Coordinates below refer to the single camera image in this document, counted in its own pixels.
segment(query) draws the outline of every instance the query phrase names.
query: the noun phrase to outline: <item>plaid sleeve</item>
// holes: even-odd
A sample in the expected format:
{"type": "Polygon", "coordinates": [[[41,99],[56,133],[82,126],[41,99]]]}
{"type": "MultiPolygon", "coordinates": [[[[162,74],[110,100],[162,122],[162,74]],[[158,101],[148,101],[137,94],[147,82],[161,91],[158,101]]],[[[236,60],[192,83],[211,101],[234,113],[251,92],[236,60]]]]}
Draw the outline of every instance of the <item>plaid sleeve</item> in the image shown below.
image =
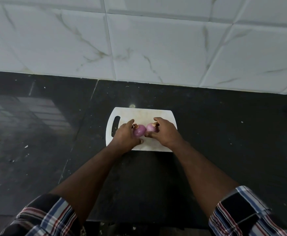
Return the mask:
{"type": "Polygon", "coordinates": [[[5,236],[79,236],[81,226],[63,198],[44,194],[33,200],[5,230],[5,236]]]}
{"type": "Polygon", "coordinates": [[[237,187],[218,203],[209,227],[217,236],[287,236],[287,227],[246,186],[237,187]]]}

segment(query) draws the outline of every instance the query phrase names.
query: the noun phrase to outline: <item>person's left arm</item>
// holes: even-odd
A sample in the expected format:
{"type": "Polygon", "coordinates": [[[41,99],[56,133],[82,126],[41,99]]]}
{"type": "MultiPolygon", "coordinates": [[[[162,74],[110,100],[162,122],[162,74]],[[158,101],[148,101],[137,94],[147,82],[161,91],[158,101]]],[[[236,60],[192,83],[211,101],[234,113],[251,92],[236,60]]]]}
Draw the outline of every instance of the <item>person's left arm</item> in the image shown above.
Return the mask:
{"type": "Polygon", "coordinates": [[[132,119],[120,126],[107,147],[49,194],[33,200],[2,234],[78,236],[115,160],[143,142],[133,136],[133,123],[132,119]]]}

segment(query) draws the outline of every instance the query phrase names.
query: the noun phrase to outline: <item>person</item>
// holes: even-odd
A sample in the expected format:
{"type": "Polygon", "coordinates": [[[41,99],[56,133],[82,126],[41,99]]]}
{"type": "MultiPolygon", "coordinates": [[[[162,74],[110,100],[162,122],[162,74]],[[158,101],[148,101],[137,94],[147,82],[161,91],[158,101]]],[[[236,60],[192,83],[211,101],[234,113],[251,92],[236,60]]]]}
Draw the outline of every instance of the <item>person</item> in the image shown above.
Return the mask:
{"type": "MultiPolygon", "coordinates": [[[[177,156],[193,194],[215,235],[287,236],[287,227],[248,187],[231,179],[179,134],[169,121],[156,117],[158,132],[145,136],[158,140],[177,156]]],[[[49,194],[27,205],[3,235],[75,235],[84,233],[102,185],[116,159],[141,144],[133,136],[133,123],[122,124],[110,144],[92,157],[49,194]]]]}

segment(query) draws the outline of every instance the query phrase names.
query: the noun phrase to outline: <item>tiled wall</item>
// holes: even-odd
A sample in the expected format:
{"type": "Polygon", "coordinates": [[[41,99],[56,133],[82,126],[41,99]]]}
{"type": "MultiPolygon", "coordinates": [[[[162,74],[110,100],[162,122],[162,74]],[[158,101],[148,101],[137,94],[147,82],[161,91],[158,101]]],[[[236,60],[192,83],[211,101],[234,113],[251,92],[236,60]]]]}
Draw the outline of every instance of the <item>tiled wall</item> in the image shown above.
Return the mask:
{"type": "Polygon", "coordinates": [[[0,70],[287,93],[287,0],[0,0],[0,70]]]}

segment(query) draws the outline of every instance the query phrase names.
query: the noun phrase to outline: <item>peeled onion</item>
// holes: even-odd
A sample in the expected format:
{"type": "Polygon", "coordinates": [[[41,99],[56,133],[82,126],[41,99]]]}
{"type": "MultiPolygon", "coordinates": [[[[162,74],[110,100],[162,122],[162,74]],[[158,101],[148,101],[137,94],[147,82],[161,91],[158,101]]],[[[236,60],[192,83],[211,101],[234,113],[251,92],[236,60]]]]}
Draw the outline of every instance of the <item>peeled onion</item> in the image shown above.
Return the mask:
{"type": "Polygon", "coordinates": [[[135,137],[142,137],[146,132],[146,127],[144,125],[137,125],[136,123],[134,124],[134,130],[133,130],[133,135],[135,137]]]}
{"type": "Polygon", "coordinates": [[[158,125],[159,125],[158,122],[149,123],[147,125],[147,131],[158,132],[159,131],[158,125]]]}

